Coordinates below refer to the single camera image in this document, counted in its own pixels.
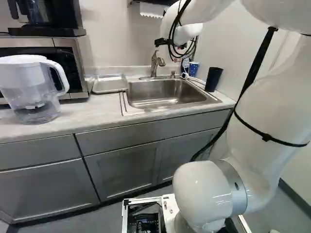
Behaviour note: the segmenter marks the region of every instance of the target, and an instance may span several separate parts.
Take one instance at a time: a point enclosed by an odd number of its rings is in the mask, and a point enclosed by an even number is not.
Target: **blue paper cup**
[[[195,77],[199,69],[198,62],[189,62],[189,76]]]

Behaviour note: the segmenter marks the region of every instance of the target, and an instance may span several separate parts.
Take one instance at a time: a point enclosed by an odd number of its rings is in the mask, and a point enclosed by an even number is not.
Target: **microwave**
[[[87,35],[80,37],[0,37],[0,57],[33,54],[47,57],[59,63],[66,74],[70,89],[68,93],[59,96],[60,100],[85,99],[89,97],[90,90],[85,80],[81,46]],[[62,89],[54,69],[50,69],[51,78],[57,90]],[[0,92],[0,104],[7,104]]]

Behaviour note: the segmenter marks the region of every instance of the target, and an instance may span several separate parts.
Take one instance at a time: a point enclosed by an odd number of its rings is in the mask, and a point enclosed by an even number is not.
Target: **sink basin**
[[[121,93],[123,115],[220,102],[197,85],[183,79],[135,80],[128,83],[126,93]]]

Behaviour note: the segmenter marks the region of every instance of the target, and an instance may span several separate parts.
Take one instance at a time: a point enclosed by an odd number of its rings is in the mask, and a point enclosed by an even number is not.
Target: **floor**
[[[172,192],[172,186],[167,186],[140,197]],[[268,233],[270,229],[281,233],[311,232],[311,219],[281,189],[265,209],[244,217],[253,233]],[[86,214],[23,227],[18,233],[120,233],[121,225],[121,202],[118,202]]]

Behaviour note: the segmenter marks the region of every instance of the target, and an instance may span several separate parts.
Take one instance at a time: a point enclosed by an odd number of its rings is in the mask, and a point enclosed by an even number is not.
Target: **gray countertop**
[[[82,133],[231,108],[235,101],[215,91],[222,103],[122,116],[119,93],[91,95],[85,102],[61,105],[61,116],[41,125],[21,124],[11,109],[0,110],[0,143]]]

